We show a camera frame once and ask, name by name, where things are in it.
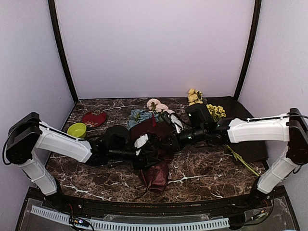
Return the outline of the red wrapping paper sheet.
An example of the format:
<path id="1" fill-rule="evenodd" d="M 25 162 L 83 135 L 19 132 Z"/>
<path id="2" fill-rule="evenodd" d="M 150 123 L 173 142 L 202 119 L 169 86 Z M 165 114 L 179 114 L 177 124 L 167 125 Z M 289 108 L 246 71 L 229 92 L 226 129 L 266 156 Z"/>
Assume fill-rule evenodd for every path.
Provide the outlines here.
<path id="1" fill-rule="evenodd" d="M 173 152 L 162 147 L 162 141 L 173 127 L 165 122 L 158 122 L 153 114 L 129 130 L 130 139 L 135 142 L 140 136 L 148 135 L 149 151 L 145 166 L 139 169 L 138 178 L 146 192 L 162 193 L 168 183 L 168 163 L 173 159 Z"/>

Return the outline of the pink fake rose bunch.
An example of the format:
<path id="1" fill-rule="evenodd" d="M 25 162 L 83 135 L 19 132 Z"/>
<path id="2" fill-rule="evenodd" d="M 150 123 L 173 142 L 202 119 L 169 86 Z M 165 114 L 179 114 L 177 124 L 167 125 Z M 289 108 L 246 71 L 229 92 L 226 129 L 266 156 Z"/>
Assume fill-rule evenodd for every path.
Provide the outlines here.
<path id="1" fill-rule="evenodd" d="M 146 106 L 150 112 L 153 113 L 162 113 L 165 111 L 167 111 L 169 114 L 175 113 L 173 110 L 169 109 L 167 105 L 161 103 L 158 99 L 155 98 L 149 99 Z"/>

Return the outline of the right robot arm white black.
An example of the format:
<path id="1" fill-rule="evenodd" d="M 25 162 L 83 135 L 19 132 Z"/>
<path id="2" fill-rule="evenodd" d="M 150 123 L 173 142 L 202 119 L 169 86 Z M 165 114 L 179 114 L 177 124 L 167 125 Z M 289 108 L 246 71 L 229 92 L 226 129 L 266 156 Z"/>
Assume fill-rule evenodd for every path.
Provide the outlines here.
<path id="1" fill-rule="evenodd" d="M 183 129 L 181 121 L 174 114 L 162 114 L 162 118 L 176 129 L 169 136 L 167 146 L 177 151 L 199 141 L 210 144 L 263 141 L 267 149 L 281 142 L 281 154 L 258 178 L 252 193 L 245 199 L 250 209 L 257 208 L 276 185 L 308 163 L 308 117 L 296 108 L 275 116 L 223 118 L 218 122 L 207 110 L 193 109 L 187 114 L 192 123 L 190 129 Z"/>

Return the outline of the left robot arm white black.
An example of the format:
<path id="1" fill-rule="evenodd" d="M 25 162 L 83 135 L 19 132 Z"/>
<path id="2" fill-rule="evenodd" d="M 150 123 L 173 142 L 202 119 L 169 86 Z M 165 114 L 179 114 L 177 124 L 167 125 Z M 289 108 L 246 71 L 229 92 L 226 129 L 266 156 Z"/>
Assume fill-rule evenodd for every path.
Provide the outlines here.
<path id="1" fill-rule="evenodd" d="M 61 132 L 40 120 L 32 112 L 14 124 L 2 149 L 6 165 L 19 166 L 58 210 L 68 206 L 56 179 L 37 158 L 35 149 L 58 153 L 88 166 L 101 166 L 110 160 L 131 161 L 136 169 L 147 169 L 159 162 L 158 137 L 145 133 L 134 142 L 128 141 L 123 126 L 108 128 L 105 135 L 92 141 Z"/>

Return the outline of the yellow fake flower bunch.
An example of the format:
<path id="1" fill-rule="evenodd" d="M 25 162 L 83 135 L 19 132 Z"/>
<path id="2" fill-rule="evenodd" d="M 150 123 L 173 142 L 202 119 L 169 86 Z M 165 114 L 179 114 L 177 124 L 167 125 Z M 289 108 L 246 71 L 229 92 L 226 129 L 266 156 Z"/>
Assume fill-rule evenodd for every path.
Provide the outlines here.
<path id="1" fill-rule="evenodd" d="M 188 103 L 189 106 L 194 104 L 203 104 L 203 94 L 201 91 L 196 89 L 189 89 L 188 91 Z M 222 118 L 226 118 L 225 110 L 222 106 L 218 105 L 212 105 L 205 103 L 207 109 L 209 110 L 210 115 L 213 117 L 215 122 L 218 122 Z M 255 174 L 257 177 L 259 177 L 259 174 L 248 164 L 246 163 L 243 158 L 236 153 L 229 145 L 225 145 L 227 149 L 233 154 L 236 161 L 240 161 L 248 170 L 250 170 L 253 174 Z"/>

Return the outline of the red embroidered round pouch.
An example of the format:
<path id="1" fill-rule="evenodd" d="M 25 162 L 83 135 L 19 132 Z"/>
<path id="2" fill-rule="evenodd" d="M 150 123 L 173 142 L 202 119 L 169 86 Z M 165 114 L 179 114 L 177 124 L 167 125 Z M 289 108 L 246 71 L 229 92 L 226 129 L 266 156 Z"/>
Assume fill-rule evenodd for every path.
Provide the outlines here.
<path id="1" fill-rule="evenodd" d="M 88 128 L 96 128 L 102 125 L 107 118 L 106 112 L 100 110 L 89 111 L 84 114 L 81 122 Z"/>

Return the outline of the green plastic bowl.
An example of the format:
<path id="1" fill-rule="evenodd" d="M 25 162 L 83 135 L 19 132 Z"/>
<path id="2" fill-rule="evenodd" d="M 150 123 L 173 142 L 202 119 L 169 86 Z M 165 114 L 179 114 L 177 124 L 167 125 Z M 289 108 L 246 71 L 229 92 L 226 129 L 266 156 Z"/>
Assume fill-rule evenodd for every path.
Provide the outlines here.
<path id="1" fill-rule="evenodd" d="M 67 134 L 76 138 L 85 138 L 87 126 L 84 123 L 75 123 L 68 128 Z"/>

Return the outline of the black front table rail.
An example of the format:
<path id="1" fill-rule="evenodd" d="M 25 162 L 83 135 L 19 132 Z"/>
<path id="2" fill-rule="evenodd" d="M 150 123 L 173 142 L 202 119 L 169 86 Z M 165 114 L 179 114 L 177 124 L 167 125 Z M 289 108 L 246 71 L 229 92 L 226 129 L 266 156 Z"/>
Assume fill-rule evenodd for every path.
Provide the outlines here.
<path id="1" fill-rule="evenodd" d="M 241 195 L 231 198 L 175 203 L 129 203 L 93 200 L 81 197 L 65 195 L 64 199 L 70 204 L 65 208 L 73 209 L 75 215 L 86 218 L 103 217 L 107 214 L 124 216 L 145 216 L 145 217 L 166 217 L 185 216 L 208 213 L 212 217 L 216 215 L 239 216 L 244 212 L 256 211 L 266 207 L 276 214 L 290 214 L 291 206 L 286 190 L 283 186 L 276 188 L 271 199 L 274 202 L 260 202 L 248 206 L 246 200 L 248 195 Z"/>

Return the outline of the right black frame post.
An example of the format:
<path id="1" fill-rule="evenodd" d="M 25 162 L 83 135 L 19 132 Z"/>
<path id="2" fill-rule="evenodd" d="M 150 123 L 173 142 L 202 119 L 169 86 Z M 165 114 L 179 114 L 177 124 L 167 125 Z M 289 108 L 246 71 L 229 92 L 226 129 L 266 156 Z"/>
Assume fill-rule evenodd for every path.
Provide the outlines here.
<path id="1" fill-rule="evenodd" d="M 255 0 L 254 10 L 253 10 L 253 15 L 252 15 L 252 23 L 251 23 L 249 38 L 248 38 L 247 47 L 245 51 L 245 56 L 243 60 L 243 65 L 240 71 L 239 79 L 238 79 L 236 89 L 234 92 L 234 96 L 233 96 L 234 99 L 237 101 L 240 98 L 240 95 L 241 95 L 241 92 L 244 86 L 246 74 L 248 71 L 248 67 L 250 64 L 251 56 L 253 53 L 253 48 L 254 48 L 254 43 L 255 43 L 257 28 L 258 28 L 258 22 L 259 22 L 259 17 L 260 17 L 260 12 L 261 12 L 261 5 L 262 5 L 262 0 Z"/>

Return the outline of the black frame post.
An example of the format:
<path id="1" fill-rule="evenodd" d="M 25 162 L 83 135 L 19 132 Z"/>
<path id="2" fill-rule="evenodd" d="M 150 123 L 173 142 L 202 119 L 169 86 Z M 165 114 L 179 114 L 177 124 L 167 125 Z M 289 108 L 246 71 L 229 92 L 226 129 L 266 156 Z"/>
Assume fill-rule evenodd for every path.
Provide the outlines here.
<path id="1" fill-rule="evenodd" d="M 48 0 L 48 7 L 49 7 L 49 12 L 50 12 L 53 34 L 54 34 L 60 62 L 62 65 L 62 69 L 64 72 L 64 76 L 65 76 L 65 79 L 66 79 L 66 82 L 69 88 L 70 95 L 73 99 L 74 104 L 76 104 L 79 101 L 79 98 L 77 95 L 75 85 L 73 83 L 73 79 L 72 79 L 69 65 L 68 65 L 68 60 L 67 60 L 66 53 L 64 50 L 64 44 L 62 40 L 60 24 L 59 24 L 57 9 L 56 9 L 56 1 Z"/>
<path id="2" fill-rule="evenodd" d="M 247 47 L 245 51 L 245 56 L 243 60 L 243 65 L 240 71 L 239 79 L 238 79 L 236 89 L 234 92 L 234 96 L 233 96 L 234 99 L 237 101 L 240 98 L 240 95 L 241 95 L 241 92 L 244 86 L 246 74 L 248 71 L 248 67 L 250 64 L 251 56 L 253 53 L 253 48 L 254 48 L 254 43 L 255 43 L 257 28 L 258 28 L 258 22 L 259 22 L 259 17 L 260 17 L 260 12 L 261 12 L 261 5 L 262 5 L 262 0 L 255 0 L 254 10 L 253 10 L 253 15 L 252 15 L 252 23 L 251 23 L 249 38 L 248 38 Z"/>

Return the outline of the left black frame post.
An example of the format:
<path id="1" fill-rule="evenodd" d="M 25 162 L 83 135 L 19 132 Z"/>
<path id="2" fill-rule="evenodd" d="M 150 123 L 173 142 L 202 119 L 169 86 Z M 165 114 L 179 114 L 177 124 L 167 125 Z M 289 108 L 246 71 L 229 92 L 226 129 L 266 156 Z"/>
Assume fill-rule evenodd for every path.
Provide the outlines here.
<path id="1" fill-rule="evenodd" d="M 62 65 L 62 69 L 64 72 L 64 76 L 65 76 L 65 79 L 66 79 L 66 82 L 69 88 L 70 95 L 73 99 L 74 104 L 76 104 L 79 101 L 79 98 L 77 95 L 75 85 L 73 83 L 73 79 L 72 79 L 69 65 L 68 65 L 68 60 L 67 60 L 66 53 L 64 50 L 64 44 L 62 40 L 60 24 L 59 24 L 57 9 L 56 9 L 56 1 L 48 0 L 48 7 L 49 7 L 49 12 L 50 12 L 53 34 L 54 34 L 60 62 Z"/>

